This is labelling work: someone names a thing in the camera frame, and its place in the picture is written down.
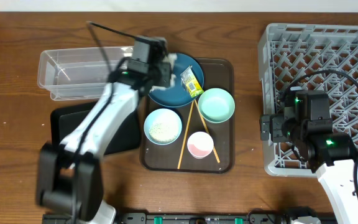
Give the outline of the white rice pile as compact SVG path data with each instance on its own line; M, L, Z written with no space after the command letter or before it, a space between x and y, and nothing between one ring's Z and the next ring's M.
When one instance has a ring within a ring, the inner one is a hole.
M154 121L149 128L149 136L158 144L168 144L176 140L178 125L172 121Z

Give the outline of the pink white cup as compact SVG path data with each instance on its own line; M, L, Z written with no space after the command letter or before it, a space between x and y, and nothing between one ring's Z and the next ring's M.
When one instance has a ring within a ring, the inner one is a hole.
M213 151L214 141L206 132L195 132L188 138L187 148L194 158L203 159Z

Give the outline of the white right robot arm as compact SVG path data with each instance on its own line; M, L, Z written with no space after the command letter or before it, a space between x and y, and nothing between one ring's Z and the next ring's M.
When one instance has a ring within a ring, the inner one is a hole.
M260 138L289 142L322 185L338 223L358 223L358 149L350 135L335 133L330 116L312 120L282 114L260 117Z

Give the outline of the yellow snack wrapper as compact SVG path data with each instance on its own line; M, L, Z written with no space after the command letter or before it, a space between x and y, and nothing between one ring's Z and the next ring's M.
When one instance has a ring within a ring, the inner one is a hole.
M198 82L195 74L192 71L192 66L189 65L181 74L181 84L188 94L194 98L201 95L204 91Z

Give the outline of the light blue bowl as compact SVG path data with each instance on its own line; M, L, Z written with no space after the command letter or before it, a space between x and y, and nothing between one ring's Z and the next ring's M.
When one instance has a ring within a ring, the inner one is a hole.
M161 108L151 112L144 121L146 138L157 145L168 145L177 140L182 130L182 121L173 110Z

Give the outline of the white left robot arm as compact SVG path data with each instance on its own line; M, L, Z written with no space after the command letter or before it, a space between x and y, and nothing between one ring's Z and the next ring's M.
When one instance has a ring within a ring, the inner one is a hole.
M70 223L112 223L114 207L103 200L101 160L139 100L175 85L176 54L120 59L103 94L85 119L63 140L45 143L39 154L35 201L70 216Z

